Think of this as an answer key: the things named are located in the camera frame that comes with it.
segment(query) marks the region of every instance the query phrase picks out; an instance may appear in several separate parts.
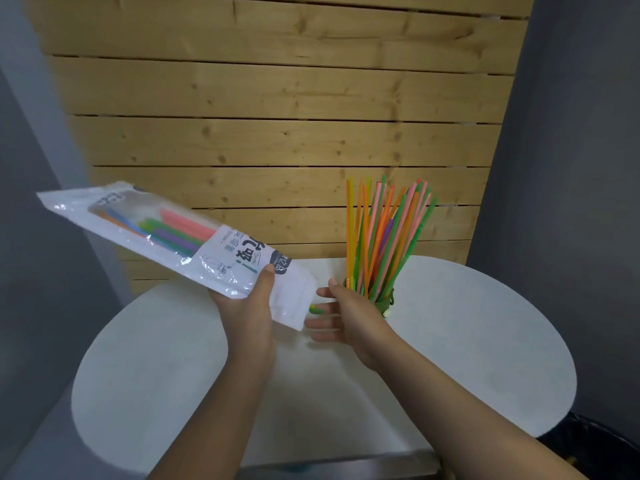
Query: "black plastic bag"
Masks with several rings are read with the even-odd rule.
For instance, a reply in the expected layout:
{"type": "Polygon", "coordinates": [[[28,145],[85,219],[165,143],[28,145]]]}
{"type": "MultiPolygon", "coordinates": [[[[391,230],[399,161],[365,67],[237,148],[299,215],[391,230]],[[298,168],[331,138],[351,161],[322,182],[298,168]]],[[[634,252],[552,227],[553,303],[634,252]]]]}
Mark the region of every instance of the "black plastic bag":
{"type": "Polygon", "coordinates": [[[640,447],[597,421],[569,413],[538,440],[589,480],[640,479],[640,447]]]}

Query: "forearm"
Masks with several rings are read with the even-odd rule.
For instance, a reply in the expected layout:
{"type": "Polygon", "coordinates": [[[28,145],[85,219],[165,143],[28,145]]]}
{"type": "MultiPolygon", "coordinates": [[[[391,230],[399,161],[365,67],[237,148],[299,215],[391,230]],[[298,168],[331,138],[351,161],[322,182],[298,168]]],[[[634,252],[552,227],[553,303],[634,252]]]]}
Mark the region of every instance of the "forearm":
{"type": "Polygon", "coordinates": [[[148,478],[234,478],[270,366],[270,358],[229,357],[199,407],[148,478]]]}
{"type": "Polygon", "coordinates": [[[402,339],[394,340],[379,348],[378,372],[457,475],[467,480],[584,479],[402,339]]]}

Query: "white table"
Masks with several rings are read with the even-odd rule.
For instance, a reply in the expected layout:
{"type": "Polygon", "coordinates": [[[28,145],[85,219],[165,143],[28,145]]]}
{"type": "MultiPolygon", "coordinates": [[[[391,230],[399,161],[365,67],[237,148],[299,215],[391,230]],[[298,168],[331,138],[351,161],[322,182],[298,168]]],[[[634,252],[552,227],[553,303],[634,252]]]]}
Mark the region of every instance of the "white table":
{"type": "MultiPolygon", "coordinates": [[[[319,283],[344,259],[299,263],[319,283]]],[[[396,283],[393,329],[471,393],[539,436],[569,411],[569,350],[529,302],[471,268],[412,257],[396,283]]],[[[276,324],[277,354],[243,466],[429,448],[382,380],[341,344],[276,324]]],[[[72,412],[83,441],[117,467],[148,473],[209,389],[227,355],[217,309],[186,279],[137,298],[80,365],[72,412]]]]}

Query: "gray wall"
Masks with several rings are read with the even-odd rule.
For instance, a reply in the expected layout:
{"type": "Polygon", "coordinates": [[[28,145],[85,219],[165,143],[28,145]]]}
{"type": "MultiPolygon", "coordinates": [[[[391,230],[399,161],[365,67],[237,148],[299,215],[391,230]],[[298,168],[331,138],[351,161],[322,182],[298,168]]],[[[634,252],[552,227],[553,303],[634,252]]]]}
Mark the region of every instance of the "gray wall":
{"type": "Polygon", "coordinates": [[[528,298],[574,411],[640,441],[640,0],[536,0],[468,265],[528,298]]]}
{"type": "Polygon", "coordinates": [[[35,195],[80,186],[35,34],[19,0],[0,0],[0,477],[131,299],[113,247],[35,195]]]}

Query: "person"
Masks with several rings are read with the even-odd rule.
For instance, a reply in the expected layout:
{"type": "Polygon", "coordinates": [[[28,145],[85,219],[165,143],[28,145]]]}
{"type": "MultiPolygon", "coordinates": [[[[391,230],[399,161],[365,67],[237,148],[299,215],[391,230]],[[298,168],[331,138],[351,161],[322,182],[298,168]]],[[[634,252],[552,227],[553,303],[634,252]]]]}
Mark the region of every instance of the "person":
{"type": "MultiPolygon", "coordinates": [[[[266,266],[245,299],[211,292],[228,357],[199,407],[151,471],[150,480],[232,479],[275,357],[266,266]]],[[[466,480],[584,480],[576,469],[492,410],[400,338],[376,307],[335,279],[317,291],[334,302],[309,318],[313,340],[351,346],[380,375],[421,434],[466,480]]]]}

